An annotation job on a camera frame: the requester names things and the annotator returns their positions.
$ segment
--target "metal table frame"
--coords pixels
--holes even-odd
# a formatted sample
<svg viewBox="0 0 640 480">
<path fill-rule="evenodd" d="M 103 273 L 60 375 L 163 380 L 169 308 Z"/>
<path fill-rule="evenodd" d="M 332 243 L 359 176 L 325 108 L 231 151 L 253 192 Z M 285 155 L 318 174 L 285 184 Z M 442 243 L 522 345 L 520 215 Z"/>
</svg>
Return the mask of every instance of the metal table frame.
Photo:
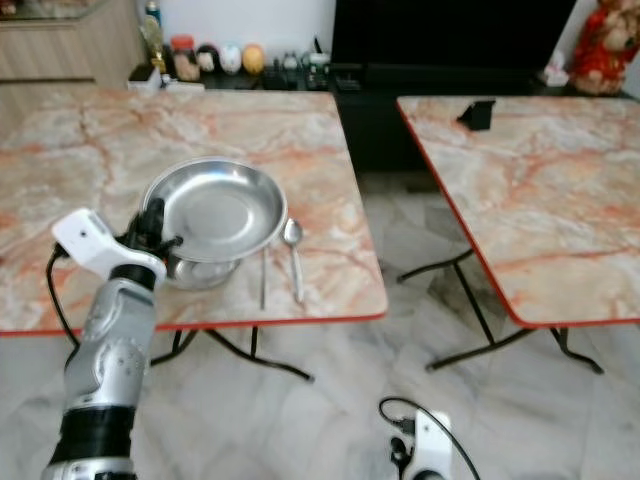
<svg viewBox="0 0 640 480">
<path fill-rule="evenodd" d="M 444 262 L 433 263 L 433 264 L 425 265 L 420 268 L 416 268 L 415 270 L 412 270 L 403 275 L 400 275 L 397 278 L 398 283 L 402 283 L 411 277 L 415 277 L 416 275 L 420 275 L 422 273 L 429 272 L 432 270 L 438 270 L 440 268 L 446 268 L 446 267 L 452 266 L 454 271 L 456 272 L 456 275 L 458 276 L 458 279 L 460 280 L 460 283 L 462 284 L 462 288 L 464 289 L 464 293 L 466 294 L 467 299 L 469 300 L 469 303 L 471 303 L 471 307 L 473 308 L 476 318 L 478 319 L 478 322 L 480 322 L 482 331 L 484 332 L 484 335 L 487 338 L 487 341 L 489 342 L 489 345 L 487 346 L 476 348 L 474 350 L 470 350 L 464 353 L 459 353 L 457 355 L 451 355 L 441 360 L 436 360 L 435 362 L 432 362 L 426 366 L 426 369 L 429 372 L 446 367 L 447 365 L 452 365 L 462 360 L 466 360 L 468 358 L 493 352 L 511 343 L 514 343 L 515 341 L 521 338 L 524 338 L 527 335 L 536 331 L 536 329 L 521 328 L 517 332 L 503 338 L 502 340 L 497 340 L 497 341 L 495 340 L 495 338 L 493 337 L 493 334 L 491 333 L 491 330 L 489 329 L 489 325 L 487 325 L 487 321 L 484 318 L 484 315 L 482 314 L 482 310 L 480 309 L 480 306 L 478 305 L 478 302 L 476 301 L 475 296 L 473 295 L 471 287 L 469 286 L 469 283 L 467 282 L 467 279 L 464 276 L 464 272 L 462 271 L 462 268 L 460 268 L 460 262 L 469 258 L 471 255 L 473 255 L 473 253 L 474 253 L 473 249 L 469 249 L 466 252 L 450 260 L 445 260 Z M 584 355 L 580 355 L 579 353 L 575 353 L 569 349 L 569 345 L 568 345 L 569 329 L 568 328 L 566 327 L 549 328 L 549 331 L 553 335 L 553 338 L 556 340 L 556 342 L 558 342 L 558 345 L 560 346 L 560 351 L 564 353 L 567 357 L 573 360 L 577 360 L 579 362 L 586 363 L 597 374 L 604 373 L 604 369 L 600 365 L 598 365 L 598 363 L 596 363 L 593 359 L 586 357 Z"/>
<path fill-rule="evenodd" d="M 275 368 L 277 370 L 284 370 L 285 372 L 289 372 L 293 375 L 296 375 L 302 378 L 306 382 L 313 383 L 314 381 L 313 375 L 310 375 L 300 370 L 299 368 L 296 368 L 292 365 L 288 365 L 286 363 L 273 362 L 271 360 L 266 360 L 264 358 L 258 357 L 256 354 L 258 349 L 258 333 L 259 333 L 258 327 L 254 326 L 251 329 L 251 350 L 249 353 L 238 348 L 236 345 L 231 343 L 225 336 L 223 336 L 221 333 L 218 333 L 216 330 L 209 329 L 209 330 L 204 330 L 204 332 L 207 335 L 209 335 L 213 340 L 215 340 L 220 345 L 222 345 L 227 350 L 229 350 L 231 353 L 234 353 L 235 355 L 239 356 L 244 360 L 247 360 L 251 363 L 255 363 L 256 365 L 260 365 L 263 367 Z M 182 352 L 184 352 L 187 349 L 187 347 L 191 344 L 191 342 L 193 341 L 197 333 L 198 333 L 198 330 L 189 331 L 189 333 L 187 333 L 185 339 L 181 343 L 180 340 L 182 339 L 182 330 L 176 331 L 176 333 L 173 336 L 173 344 L 171 346 L 171 351 L 169 353 L 166 353 L 164 355 L 160 355 L 159 357 L 151 359 L 151 362 L 150 362 L 151 366 L 154 367 L 156 365 L 168 362 L 169 360 L 176 358 L 178 355 L 180 355 Z"/>
</svg>

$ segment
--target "jar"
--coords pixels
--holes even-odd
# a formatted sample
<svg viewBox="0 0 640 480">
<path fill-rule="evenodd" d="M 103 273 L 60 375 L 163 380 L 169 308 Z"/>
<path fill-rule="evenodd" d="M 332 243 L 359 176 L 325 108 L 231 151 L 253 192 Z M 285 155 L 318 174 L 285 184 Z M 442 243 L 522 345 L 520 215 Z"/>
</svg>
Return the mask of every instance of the jar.
<svg viewBox="0 0 640 480">
<path fill-rule="evenodd" d="M 200 78 L 200 67 L 193 51 L 194 41 L 191 35 L 174 35 L 171 37 L 171 50 L 176 75 L 183 82 L 195 82 Z"/>
</svg>

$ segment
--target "metal bowl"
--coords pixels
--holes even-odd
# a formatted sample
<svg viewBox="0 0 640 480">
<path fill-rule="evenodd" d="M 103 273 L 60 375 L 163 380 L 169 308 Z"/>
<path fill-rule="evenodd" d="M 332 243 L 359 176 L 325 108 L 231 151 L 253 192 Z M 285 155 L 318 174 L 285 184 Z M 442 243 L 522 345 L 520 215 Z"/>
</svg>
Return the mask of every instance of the metal bowl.
<svg viewBox="0 0 640 480">
<path fill-rule="evenodd" d="M 165 171 L 147 189 L 142 210 L 154 198 L 165 201 L 163 239 L 184 240 L 167 269 L 183 288 L 224 281 L 240 260 L 271 242 L 287 218 L 284 193 L 270 176 L 224 157 Z"/>
</svg>

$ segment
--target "white marble floor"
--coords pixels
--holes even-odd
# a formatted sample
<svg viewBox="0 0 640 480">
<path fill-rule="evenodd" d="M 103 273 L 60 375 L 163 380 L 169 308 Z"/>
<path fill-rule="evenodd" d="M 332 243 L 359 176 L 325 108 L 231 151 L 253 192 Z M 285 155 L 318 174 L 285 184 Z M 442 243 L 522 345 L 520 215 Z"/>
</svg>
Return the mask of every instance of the white marble floor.
<svg viewBox="0 0 640 480">
<path fill-rule="evenodd" d="M 401 394 L 447 412 L 484 480 L 640 478 L 640 329 L 590 328 L 572 347 L 606 369 L 565 358 L 548 332 L 427 374 L 438 356 L 483 343 L 451 272 L 396 285 L 397 273 L 465 248 L 438 194 L 394 178 L 362 182 L 390 297 L 386 319 L 264 329 L 260 351 L 317 381 L 255 367 L 204 335 L 148 375 L 133 434 L 139 478 L 387 480 L 393 433 L 378 400 Z M 496 334 L 514 329 L 480 267 L 463 268 Z M 248 343 L 248 331 L 228 330 Z M 158 335 L 154 349 L 168 348 Z M 0 338 L 0 480 L 36 479 L 57 439 L 63 338 Z M 470 478 L 459 458 L 454 479 Z"/>
</svg>

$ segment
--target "marble table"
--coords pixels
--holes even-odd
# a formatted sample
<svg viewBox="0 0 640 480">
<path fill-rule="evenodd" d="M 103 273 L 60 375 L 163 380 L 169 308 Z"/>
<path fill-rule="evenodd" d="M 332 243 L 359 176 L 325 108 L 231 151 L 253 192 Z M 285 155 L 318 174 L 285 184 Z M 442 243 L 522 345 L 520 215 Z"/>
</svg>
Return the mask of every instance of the marble table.
<svg viewBox="0 0 640 480">
<path fill-rule="evenodd" d="M 46 288 L 52 223 L 86 206 L 115 231 L 162 171 L 202 155 L 257 166 L 281 185 L 305 230 L 305 302 L 293 298 L 288 247 L 261 255 L 220 287 L 164 285 L 158 328 L 205 329 L 382 317 L 387 297 L 335 102 L 322 93 L 213 92 L 59 96 L 0 145 L 0 334 L 61 334 Z M 82 327 L 100 284 L 71 261 L 55 271 L 71 326 Z"/>
<path fill-rule="evenodd" d="M 497 98 L 491 129 L 473 132 L 456 118 L 474 100 L 398 104 L 509 316 L 639 322 L 640 104 Z"/>
</svg>

